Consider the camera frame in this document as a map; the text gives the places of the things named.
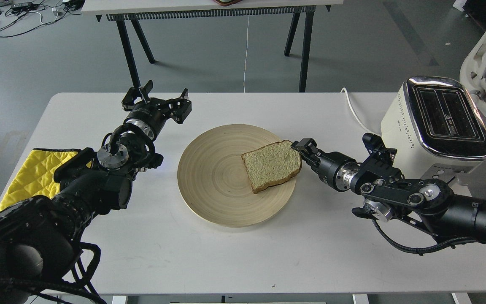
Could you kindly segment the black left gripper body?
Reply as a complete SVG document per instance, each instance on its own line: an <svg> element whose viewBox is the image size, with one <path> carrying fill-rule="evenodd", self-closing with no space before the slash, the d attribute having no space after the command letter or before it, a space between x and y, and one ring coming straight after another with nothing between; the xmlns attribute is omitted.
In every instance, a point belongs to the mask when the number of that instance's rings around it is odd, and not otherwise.
<svg viewBox="0 0 486 304"><path fill-rule="evenodd" d="M157 137L169 118L168 100L152 99L151 103L139 102L124 120L142 130L147 137Z"/></svg>

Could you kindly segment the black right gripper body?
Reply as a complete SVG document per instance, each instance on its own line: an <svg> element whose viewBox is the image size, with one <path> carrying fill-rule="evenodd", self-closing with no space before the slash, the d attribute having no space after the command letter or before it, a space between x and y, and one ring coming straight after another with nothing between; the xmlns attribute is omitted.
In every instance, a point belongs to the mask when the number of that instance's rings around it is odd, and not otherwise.
<svg viewBox="0 0 486 304"><path fill-rule="evenodd" d="M338 192L348 191L351 180L359 171L359 164L340 152L325 153L320 150L307 156L306 163L323 183Z"/></svg>

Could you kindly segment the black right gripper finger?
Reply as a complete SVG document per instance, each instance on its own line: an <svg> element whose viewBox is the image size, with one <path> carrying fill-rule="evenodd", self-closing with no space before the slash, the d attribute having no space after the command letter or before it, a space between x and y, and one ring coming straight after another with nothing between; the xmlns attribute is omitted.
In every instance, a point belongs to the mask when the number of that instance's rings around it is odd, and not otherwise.
<svg viewBox="0 0 486 304"><path fill-rule="evenodd" d="M313 138L303 138L301 141L294 141L291 148L298 152L305 163L320 163L322 150L318 149Z"/></svg>

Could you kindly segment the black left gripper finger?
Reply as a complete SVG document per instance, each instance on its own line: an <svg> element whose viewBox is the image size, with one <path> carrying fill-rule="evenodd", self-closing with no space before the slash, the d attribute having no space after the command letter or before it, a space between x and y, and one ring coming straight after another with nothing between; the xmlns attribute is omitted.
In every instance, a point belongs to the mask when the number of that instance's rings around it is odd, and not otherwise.
<svg viewBox="0 0 486 304"><path fill-rule="evenodd" d="M177 124L183 124L192 111L192 102L188 99L189 91L183 90L178 98L161 100L159 111L166 119L173 119Z"/></svg>
<svg viewBox="0 0 486 304"><path fill-rule="evenodd" d="M154 87L154 82L149 80L143 87L129 88L128 92L121 101L124 111L131 111L137 103L150 103L149 93Z"/></svg>

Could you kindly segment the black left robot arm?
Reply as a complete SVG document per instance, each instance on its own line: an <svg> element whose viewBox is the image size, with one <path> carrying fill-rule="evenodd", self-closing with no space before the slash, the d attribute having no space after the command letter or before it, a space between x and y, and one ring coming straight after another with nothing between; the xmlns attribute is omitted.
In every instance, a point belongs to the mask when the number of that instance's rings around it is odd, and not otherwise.
<svg viewBox="0 0 486 304"><path fill-rule="evenodd" d="M163 162L154 141L166 121L181 124L192 109L187 89L164 100L151 98L152 88L152 81L130 88L121 102L128 116L101 148L85 148L56 169L54 197L31 196L0 211L0 304L30 296L63 303L45 290L104 303L91 284L100 247L81 237L96 216L127 208L137 173Z"/></svg>

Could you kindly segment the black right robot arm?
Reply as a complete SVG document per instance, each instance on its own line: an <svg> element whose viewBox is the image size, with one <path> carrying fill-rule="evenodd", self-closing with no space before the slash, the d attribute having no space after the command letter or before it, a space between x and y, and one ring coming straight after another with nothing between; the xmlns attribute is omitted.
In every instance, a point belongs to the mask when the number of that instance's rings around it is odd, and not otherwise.
<svg viewBox="0 0 486 304"><path fill-rule="evenodd" d="M425 255L462 244L486 244L486 200L458 195L440 179L407 179L393 167L397 150L387 148L382 138L365 133L362 141L367 159L358 163L340 152L323 152L312 138L291 144L320 180L338 192L348 190L363 197L363 206L352 214L370 219L393 247ZM399 220L430 235L429 247L408 247L390 238L379 221Z"/></svg>

